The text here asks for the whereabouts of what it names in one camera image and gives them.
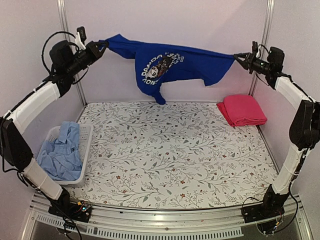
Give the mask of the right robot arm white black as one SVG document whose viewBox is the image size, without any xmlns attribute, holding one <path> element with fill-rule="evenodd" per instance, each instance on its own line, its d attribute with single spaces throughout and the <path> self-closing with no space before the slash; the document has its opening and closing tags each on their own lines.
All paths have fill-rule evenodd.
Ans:
<svg viewBox="0 0 320 240">
<path fill-rule="evenodd" d="M 282 72 L 283 52 L 272 52 L 266 61 L 257 58 L 256 52 L 237 53 L 234 58 L 250 73 L 264 75 L 267 84 L 284 96 L 296 110 L 289 128 L 290 146 L 287 156 L 258 208 L 262 218 L 269 218 L 283 207 L 307 156 L 320 141 L 320 103 L 295 83 L 290 75 Z"/>
</svg>

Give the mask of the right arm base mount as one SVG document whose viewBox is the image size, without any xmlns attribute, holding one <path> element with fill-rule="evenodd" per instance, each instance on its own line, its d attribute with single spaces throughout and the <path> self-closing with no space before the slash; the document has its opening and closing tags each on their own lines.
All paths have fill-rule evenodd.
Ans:
<svg viewBox="0 0 320 240">
<path fill-rule="evenodd" d="M 252 223 L 274 218 L 285 213 L 283 204 L 265 204 L 263 202 L 241 206 L 241 215 L 245 223 Z"/>
</svg>

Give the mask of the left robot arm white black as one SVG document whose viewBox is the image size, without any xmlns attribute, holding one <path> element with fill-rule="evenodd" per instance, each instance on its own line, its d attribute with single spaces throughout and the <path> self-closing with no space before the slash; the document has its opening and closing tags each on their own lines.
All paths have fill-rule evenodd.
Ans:
<svg viewBox="0 0 320 240">
<path fill-rule="evenodd" d="M 105 40 L 91 41 L 83 46 L 63 40 L 49 52 L 52 65 L 42 83 L 0 119 L 0 155 L 16 171 L 26 185 L 41 192 L 63 216 L 74 213 L 70 194 L 39 166 L 34 154 L 23 137 L 30 123 L 51 103 L 64 96 L 72 85 L 78 83 L 75 76 L 99 60 L 109 43 Z"/>
</svg>

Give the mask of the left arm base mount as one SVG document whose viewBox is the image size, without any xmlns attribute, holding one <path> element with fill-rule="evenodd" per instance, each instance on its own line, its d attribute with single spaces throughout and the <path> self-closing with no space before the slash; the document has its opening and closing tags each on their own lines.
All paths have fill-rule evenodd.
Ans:
<svg viewBox="0 0 320 240">
<path fill-rule="evenodd" d="M 70 217 L 72 220 L 88 223 L 92 214 L 92 205 L 84 200 L 77 203 L 53 201 L 48 212 L 58 217 Z"/>
</svg>

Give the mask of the blue printed t-shirt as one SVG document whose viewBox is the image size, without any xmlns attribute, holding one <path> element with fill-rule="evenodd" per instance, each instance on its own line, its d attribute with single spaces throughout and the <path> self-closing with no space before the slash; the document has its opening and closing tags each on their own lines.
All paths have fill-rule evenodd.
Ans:
<svg viewBox="0 0 320 240">
<path fill-rule="evenodd" d="M 164 105 L 164 83 L 201 79 L 206 87 L 218 83 L 231 68 L 235 58 L 194 47 L 129 40 L 121 34 L 106 39 L 110 51 L 134 60 L 139 90 Z"/>
</svg>

